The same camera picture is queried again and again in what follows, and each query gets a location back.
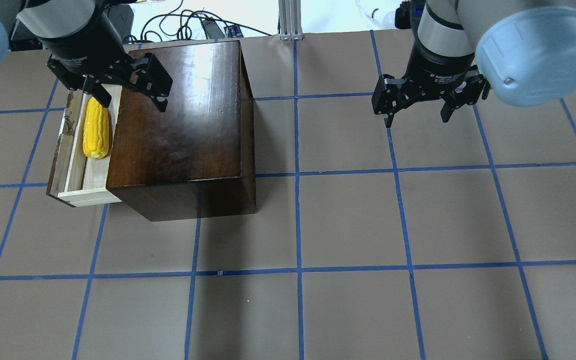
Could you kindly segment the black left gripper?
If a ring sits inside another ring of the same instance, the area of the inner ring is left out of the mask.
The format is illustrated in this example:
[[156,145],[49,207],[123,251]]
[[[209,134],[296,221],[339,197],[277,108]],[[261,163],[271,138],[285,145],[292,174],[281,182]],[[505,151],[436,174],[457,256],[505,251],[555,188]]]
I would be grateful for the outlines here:
[[72,34],[38,39],[55,60],[48,68],[69,91],[82,89],[108,109],[112,96],[103,84],[121,85],[149,98],[158,112],[166,112],[172,77],[154,53],[139,58],[128,55],[103,10],[94,10],[87,23]]

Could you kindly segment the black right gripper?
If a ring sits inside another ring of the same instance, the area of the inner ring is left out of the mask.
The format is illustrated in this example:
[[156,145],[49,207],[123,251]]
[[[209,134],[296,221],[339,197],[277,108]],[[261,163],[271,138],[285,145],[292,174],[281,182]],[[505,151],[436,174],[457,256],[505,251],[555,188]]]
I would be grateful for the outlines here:
[[[404,78],[389,74],[378,77],[371,96],[374,114],[382,116],[389,129],[394,115],[419,101],[422,93],[430,96],[444,91],[441,98],[445,103],[440,116],[442,123],[448,123],[455,110],[489,97],[491,84],[477,66],[471,66],[473,61],[474,52],[457,57],[436,54],[416,39]],[[456,91],[462,82],[465,82],[464,87]]]

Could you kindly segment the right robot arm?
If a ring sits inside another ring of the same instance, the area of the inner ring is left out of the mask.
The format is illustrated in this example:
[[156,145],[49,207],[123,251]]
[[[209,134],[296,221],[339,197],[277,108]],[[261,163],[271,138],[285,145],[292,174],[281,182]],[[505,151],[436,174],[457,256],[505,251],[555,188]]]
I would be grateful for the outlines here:
[[535,107],[576,91],[576,0],[404,0],[394,27],[414,43],[402,77],[382,74],[372,110],[442,100],[439,116],[486,100]]

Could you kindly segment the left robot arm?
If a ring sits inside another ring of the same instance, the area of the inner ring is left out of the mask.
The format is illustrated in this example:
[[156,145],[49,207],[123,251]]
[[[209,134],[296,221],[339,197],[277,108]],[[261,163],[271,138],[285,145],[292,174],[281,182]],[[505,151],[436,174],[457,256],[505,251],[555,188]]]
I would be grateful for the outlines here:
[[165,112],[173,79],[157,57],[129,55],[122,38],[96,0],[0,0],[0,64],[17,22],[50,50],[47,66],[72,92],[83,91],[103,107],[119,85],[151,99]]

